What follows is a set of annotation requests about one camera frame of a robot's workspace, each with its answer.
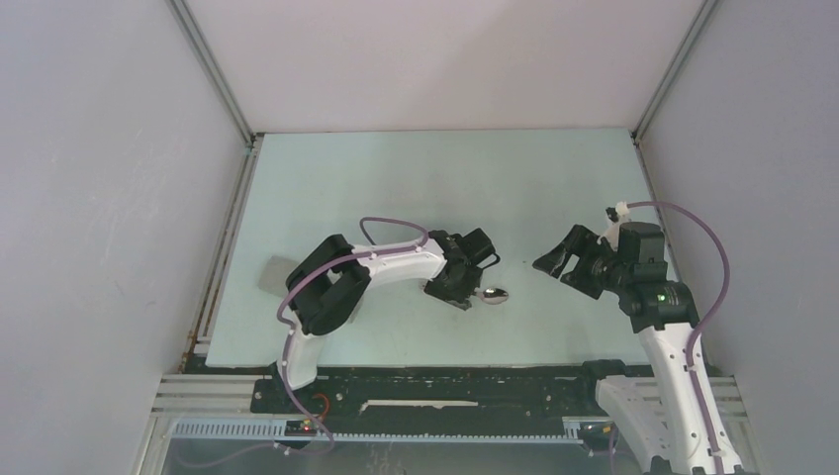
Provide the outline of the metal spoon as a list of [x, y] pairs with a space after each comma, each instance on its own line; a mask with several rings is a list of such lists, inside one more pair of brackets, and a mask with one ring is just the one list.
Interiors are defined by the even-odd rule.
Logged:
[[489, 287], [478, 291], [476, 296], [487, 305], [500, 305], [509, 299], [510, 294], [505, 289]]

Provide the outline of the grey cloth napkin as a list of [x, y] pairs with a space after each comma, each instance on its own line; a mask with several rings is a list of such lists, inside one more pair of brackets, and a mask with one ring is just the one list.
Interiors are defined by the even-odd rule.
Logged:
[[278, 298], [288, 293], [286, 281], [299, 262], [285, 256], [272, 255], [264, 263], [257, 280], [257, 288]]

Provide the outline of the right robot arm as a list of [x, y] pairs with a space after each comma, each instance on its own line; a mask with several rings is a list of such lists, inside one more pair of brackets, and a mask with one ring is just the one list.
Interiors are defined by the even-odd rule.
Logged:
[[653, 371], [660, 409], [620, 374], [593, 375], [575, 388], [579, 407], [605, 411], [646, 474], [742, 474], [699, 347], [699, 314], [689, 287], [668, 278], [657, 225], [615, 224], [607, 237], [576, 225], [533, 262], [541, 271], [598, 299], [610, 292], [629, 317]]

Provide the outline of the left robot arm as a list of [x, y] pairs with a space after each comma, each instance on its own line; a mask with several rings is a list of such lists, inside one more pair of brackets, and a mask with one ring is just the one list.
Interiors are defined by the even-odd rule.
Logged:
[[348, 322], [365, 292], [383, 285], [419, 281], [425, 295], [460, 310], [481, 286], [484, 272], [501, 257], [480, 228], [467, 235], [443, 230], [387, 245], [353, 245], [342, 235], [327, 237], [287, 277], [288, 294], [277, 319], [288, 336], [276, 361], [275, 400], [289, 412], [313, 399], [318, 360], [327, 335]]

